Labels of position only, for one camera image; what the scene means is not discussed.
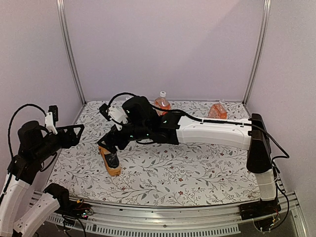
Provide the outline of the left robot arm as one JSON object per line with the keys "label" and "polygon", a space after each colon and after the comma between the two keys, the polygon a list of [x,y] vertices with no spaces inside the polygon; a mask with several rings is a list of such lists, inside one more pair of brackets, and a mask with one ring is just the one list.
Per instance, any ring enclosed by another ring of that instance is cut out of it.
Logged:
{"label": "left robot arm", "polygon": [[53,212],[79,217],[79,204],[69,199],[68,189],[50,184],[40,200],[20,219],[16,219],[18,206],[31,187],[42,163],[55,156],[60,149],[76,146],[84,125],[47,128],[33,120],[18,130],[20,147],[8,167],[6,184],[0,198],[0,235],[2,237],[31,237]]}

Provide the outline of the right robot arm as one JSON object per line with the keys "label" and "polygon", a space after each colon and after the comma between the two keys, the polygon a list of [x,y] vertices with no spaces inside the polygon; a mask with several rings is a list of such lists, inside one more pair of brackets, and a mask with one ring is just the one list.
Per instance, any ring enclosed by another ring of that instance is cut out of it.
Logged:
{"label": "right robot arm", "polygon": [[98,142],[106,170],[111,176],[120,174],[118,150],[131,141],[151,140],[157,144],[208,143],[247,150],[246,168],[256,177],[260,201],[255,205],[259,215],[274,208],[277,186],[271,159],[271,136],[260,114],[250,119],[227,120],[197,118],[182,110],[163,110],[152,105],[145,96],[133,95],[121,108],[104,103],[100,114],[114,122],[111,130]]}

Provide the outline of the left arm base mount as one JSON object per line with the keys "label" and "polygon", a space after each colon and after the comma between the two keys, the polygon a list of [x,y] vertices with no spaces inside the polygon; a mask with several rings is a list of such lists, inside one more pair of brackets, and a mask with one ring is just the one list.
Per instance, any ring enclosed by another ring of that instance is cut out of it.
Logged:
{"label": "left arm base mount", "polygon": [[56,212],[59,214],[87,220],[88,216],[94,213],[91,205],[86,203],[83,198],[71,200],[69,190],[61,185],[51,183],[43,192],[52,195],[53,198],[58,200],[60,207]]}

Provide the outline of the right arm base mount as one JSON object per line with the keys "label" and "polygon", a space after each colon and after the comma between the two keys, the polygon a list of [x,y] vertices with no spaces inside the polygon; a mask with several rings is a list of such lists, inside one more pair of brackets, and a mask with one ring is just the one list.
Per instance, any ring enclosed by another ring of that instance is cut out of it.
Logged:
{"label": "right arm base mount", "polygon": [[249,220],[281,211],[281,206],[278,199],[270,201],[258,200],[241,204],[239,207],[239,214],[242,220]]}

